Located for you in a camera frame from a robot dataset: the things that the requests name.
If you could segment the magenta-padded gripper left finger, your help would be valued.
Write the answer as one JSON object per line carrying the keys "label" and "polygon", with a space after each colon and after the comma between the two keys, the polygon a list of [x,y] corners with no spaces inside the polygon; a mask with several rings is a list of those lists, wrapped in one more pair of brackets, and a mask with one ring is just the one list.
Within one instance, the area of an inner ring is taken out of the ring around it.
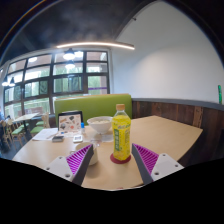
{"label": "magenta-padded gripper left finger", "polygon": [[93,155],[93,145],[89,144],[67,157],[57,157],[46,166],[45,170],[81,186]]}

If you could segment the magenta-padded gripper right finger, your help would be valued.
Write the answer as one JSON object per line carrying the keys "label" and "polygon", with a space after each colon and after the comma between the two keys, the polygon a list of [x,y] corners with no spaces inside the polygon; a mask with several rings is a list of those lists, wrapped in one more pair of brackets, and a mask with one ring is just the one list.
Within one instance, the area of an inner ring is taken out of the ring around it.
{"label": "magenta-padded gripper right finger", "polygon": [[183,166],[168,154],[157,154],[137,144],[132,144],[132,155],[135,158],[144,185],[183,169]]}

